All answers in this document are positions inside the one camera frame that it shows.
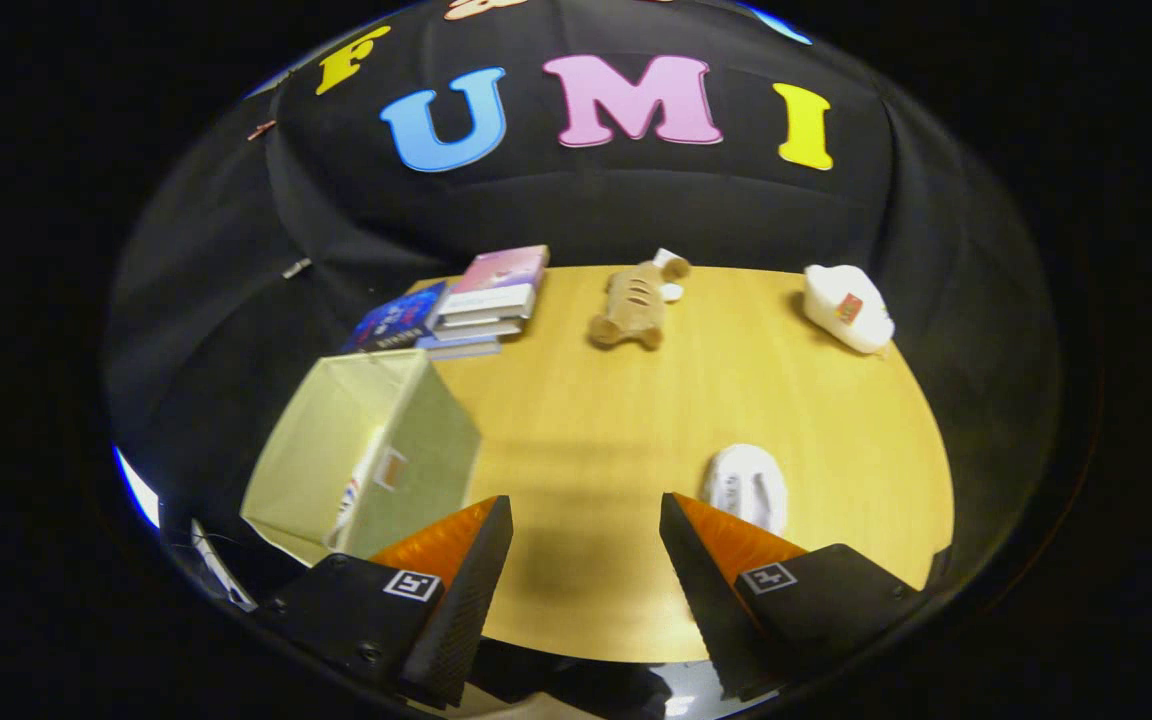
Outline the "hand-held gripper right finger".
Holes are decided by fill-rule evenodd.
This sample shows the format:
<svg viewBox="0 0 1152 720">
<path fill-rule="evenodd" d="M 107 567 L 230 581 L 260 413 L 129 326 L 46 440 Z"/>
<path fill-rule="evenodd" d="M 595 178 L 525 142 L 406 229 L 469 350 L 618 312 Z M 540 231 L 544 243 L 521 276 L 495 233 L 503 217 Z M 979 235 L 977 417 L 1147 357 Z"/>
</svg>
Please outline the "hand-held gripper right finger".
<svg viewBox="0 0 1152 720">
<path fill-rule="evenodd" d="M 925 602 L 847 544 L 804 550 L 676 492 L 660 498 L 659 535 L 723 697 L 817 683 Z"/>
</svg>

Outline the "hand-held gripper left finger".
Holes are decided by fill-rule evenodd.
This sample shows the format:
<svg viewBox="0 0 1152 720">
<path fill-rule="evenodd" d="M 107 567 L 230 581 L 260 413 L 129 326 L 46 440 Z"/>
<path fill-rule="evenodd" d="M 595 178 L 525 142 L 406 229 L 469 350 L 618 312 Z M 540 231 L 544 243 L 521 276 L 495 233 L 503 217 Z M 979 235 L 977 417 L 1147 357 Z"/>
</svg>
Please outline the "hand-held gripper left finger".
<svg viewBox="0 0 1152 720">
<path fill-rule="evenodd" d="M 485 498 L 369 559 L 329 553 L 259 626 L 369 694 L 458 706 L 511 537 L 509 498 Z"/>
</svg>

